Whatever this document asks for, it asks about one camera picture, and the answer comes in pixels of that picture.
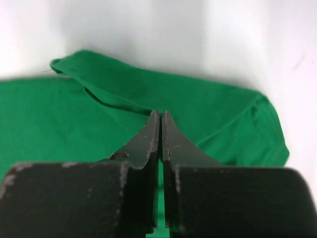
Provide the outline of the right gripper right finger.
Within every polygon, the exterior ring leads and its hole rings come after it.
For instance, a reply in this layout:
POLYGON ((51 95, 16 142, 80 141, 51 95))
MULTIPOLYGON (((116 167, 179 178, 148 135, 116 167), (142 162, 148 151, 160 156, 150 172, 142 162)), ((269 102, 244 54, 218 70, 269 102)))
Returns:
POLYGON ((293 169, 226 166, 161 116, 165 224, 172 238, 314 238, 317 212, 293 169))

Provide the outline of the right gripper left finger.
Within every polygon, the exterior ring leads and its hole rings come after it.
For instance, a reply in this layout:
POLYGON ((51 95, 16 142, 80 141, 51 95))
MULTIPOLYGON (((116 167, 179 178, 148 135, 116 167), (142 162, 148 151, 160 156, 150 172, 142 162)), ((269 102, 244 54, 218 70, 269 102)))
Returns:
POLYGON ((3 238, 144 238, 157 226, 159 112, 109 158, 17 163, 0 186, 3 238))

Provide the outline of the green t shirt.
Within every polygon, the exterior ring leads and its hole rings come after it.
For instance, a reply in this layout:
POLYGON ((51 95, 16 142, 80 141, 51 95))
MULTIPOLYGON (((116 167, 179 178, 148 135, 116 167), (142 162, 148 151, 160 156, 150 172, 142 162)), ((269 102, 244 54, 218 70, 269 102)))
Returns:
POLYGON ((0 84, 0 176, 17 163, 109 158, 159 112, 157 219, 165 221, 161 116, 226 166, 283 168, 289 151, 262 93, 136 68, 79 51, 51 62, 52 78, 0 84))

